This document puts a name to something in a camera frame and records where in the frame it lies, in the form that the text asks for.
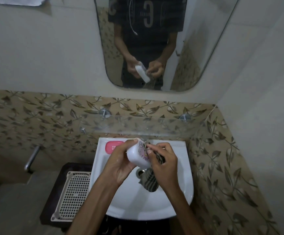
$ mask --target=forearm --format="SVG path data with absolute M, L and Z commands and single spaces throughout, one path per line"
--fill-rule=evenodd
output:
M 121 37 L 115 36 L 114 42 L 115 42 L 116 48 L 123 55 L 125 59 L 131 56 L 126 44 L 124 43 L 124 40 Z
M 205 235 L 181 189 L 178 187 L 168 191 L 167 197 L 177 214 L 177 218 L 184 233 L 186 235 Z
M 170 58 L 172 53 L 175 51 L 176 44 L 175 43 L 168 43 L 167 46 L 164 48 L 161 56 L 157 59 L 163 65 L 167 62 Z
M 96 234 L 117 189 L 118 186 L 108 175 L 101 174 L 78 211 L 67 235 Z

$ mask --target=glass shelf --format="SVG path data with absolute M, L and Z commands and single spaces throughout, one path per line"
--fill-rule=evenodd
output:
M 83 133 L 113 133 L 121 135 L 161 136 L 191 138 L 195 135 L 200 121 L 146 118 L 133 116 L 90 115 L 80 120 L 79 130 Z

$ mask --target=black t-shirt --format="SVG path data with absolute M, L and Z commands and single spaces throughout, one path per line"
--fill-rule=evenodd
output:
M 130 1 L 109 0 L 108 21 L 122 26 L 124 43 L 132 55 L 158 58 L 169 33 L 183 30 L 187 0 L 132 0 L 129 11 Z

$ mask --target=paper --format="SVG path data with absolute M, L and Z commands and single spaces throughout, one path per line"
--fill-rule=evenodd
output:
M 0 0 L 0 4 L 37 7 L 45 0 Z

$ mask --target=pink soap dish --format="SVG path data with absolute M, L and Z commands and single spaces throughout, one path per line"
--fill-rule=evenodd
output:
M 120 144 L 123 144 L 123 141 L 109 141 L 105 145 L 105 152 L 107 154 L 112 154 L 113 150 Z

